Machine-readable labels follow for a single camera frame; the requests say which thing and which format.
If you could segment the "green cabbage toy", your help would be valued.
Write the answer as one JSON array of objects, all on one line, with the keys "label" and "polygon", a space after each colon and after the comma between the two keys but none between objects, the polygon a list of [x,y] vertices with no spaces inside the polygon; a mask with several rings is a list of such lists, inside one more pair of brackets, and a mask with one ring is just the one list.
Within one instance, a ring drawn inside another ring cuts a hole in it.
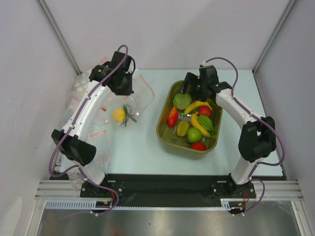
[{"label": "green cabbage toy", "polygon": [[191,104],[191,96],[187,93],[177,93],[173,97],[173,105],[179,110],[186,109]]}]

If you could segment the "green onion toy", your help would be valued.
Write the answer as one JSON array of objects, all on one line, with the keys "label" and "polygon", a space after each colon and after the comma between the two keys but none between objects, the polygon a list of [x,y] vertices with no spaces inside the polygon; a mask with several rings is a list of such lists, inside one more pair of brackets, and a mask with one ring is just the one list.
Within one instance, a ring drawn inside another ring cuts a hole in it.
[{"label": "green onion toy", "polygon": [[134,123],[137,123],[137,120],[135,118],[135,114],[132,113],[132,109],[131,109],[130,105],[124,104],[123,105],[123,111],[125,112],[125,116],[124,116],[123,122],[120,124],[120,126],[124,125],[126,127],[129,120],[131,120]]}]

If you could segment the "clear zip top bag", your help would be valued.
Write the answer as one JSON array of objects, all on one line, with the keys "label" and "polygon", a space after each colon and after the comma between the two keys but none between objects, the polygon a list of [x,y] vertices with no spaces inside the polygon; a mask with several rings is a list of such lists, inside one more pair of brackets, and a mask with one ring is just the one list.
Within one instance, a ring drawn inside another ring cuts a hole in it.
[{"label": "clear zip top bag", "polygon": [[120,126],[122,122],[116,122],[112,119],[112,112],[115,109],[122,108],[124,104],[131,106],[132,113],[135,114],[137,123],[128,121],[127,126],[131,127],[140,123],[140,117],[143,115],[146,108],[153,102],[155,98],[155,92],[151,84],[145,79],[144,74],[140,73],[132,80],[132,88],[134,93],[129,96],[110,95],[109,99],[104,103],[105,108],[110,112],[110,120],[115,126]]}]

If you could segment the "yellow lemon toy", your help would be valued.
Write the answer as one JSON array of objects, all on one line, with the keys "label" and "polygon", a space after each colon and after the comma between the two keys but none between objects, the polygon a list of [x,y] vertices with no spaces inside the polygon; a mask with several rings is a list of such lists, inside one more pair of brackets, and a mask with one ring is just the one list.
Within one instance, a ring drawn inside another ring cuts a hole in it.
[{"label": "yellow lemon toy", "polygon": [[112,112],[112,119],[116,122],[123,122],[125,120],[125,111],[122,108],[115,109]]}]

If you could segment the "red mango toy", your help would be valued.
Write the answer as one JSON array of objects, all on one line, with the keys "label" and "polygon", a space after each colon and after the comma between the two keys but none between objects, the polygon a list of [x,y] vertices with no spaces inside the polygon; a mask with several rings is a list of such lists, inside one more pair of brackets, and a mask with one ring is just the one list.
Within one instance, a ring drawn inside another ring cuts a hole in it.
[{"label": "red mango toy", "polygon": [[176,107],[173,107],[167,117],[167,125],[170,128],[173,128],[178,121],[178,109]]}]

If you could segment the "long yellow banana toy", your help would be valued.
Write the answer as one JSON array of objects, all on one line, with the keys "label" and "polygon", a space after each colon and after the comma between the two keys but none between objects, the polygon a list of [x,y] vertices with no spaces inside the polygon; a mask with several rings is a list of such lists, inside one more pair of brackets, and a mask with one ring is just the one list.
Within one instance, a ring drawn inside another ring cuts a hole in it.
[{"label": "long yellow banana toy", "polygon": [[201,131],[202,136],[206,138],[211,137],[210,133],[205,128],[203,128],[202,125],[198,122],[197,113],[191,115],[190,122],[194,128],[197,128]]}]

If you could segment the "olive green plastic bin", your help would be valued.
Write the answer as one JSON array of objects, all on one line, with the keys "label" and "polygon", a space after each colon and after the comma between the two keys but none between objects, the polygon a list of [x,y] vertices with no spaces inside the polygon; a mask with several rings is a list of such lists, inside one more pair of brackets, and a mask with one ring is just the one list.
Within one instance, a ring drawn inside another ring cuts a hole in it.
[{"label": "olive green plastic bin", "polygon": [[173,96],[180,91],[180,87],[183,81],[176,81],[169,89],[168,95],[166,96],[164,106],[161,110],[161,114],[157,123],[157,137],[159,140],[164,143],[164,146],[168,149],[171,149],[172,152],[178,152],[180,155],[189,153],[192,156],[202,156],[211,152],[217,145],[219,139],[219,132],[221,126],[221,118],[223,114],[223,109],[215,104],[211,99],[208,99],[207,102],[213,108],[213,112],[210,116],[210,120],[213,124],[213,130],[210,131],[211,137],[206,138],[202,137],[201,143],[206,146],[206,150],[195,150],[191,149],[191,143],[187,141],[186,137],[178,137],[176,135],[177,126],[170,128],[167,124],[168,114],[173,107]]}]

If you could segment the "green apple toy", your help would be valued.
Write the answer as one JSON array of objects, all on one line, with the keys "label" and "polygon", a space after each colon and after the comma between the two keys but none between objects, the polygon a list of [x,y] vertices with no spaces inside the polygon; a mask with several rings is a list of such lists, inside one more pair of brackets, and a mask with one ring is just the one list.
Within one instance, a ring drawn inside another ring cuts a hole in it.
[{"label": "green apple toy", "polygon": [[199,142],[202,138],[202,133],[198,128],[191,127],[187,131],[187,141],[189,143]]}]

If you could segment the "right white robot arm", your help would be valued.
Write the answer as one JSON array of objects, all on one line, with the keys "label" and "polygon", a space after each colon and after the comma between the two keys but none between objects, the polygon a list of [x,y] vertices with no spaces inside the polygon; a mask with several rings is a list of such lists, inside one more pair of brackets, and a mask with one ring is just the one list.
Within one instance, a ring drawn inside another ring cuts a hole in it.
[{"label": "right white robot arm", "polygon": [[228,175],[227,192],[239,197],[249,185],[254,171],[262,160],[276,149],[275,122],[271,117],[261,117],[243,105],[234,93],[234,86],[219,82],[214,66],[200,66],[199,75],[187,73],[180,93],[188,92],[199,101],[211,99],[223,108],[241,128],[238,143],[240,159]]}]

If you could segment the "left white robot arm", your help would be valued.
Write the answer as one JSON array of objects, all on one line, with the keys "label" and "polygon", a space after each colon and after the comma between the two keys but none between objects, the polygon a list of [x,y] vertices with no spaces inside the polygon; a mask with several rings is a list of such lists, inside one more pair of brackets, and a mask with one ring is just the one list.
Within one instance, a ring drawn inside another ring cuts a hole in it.
[{"label": "left white robot arm", "polygon": [[54,130],[51,137],[58,151],[79,168],[92,183],[91,191],[98,197],[108,192],[104,182],[105,172],[95,160],[96,147],[87,142],[93,120],[111,94],[133,94],[132,76],[135,61],[127,52],[117,50],[110,61],[96,65],[89,76],[87,88],[78,107],[61,130]]}]

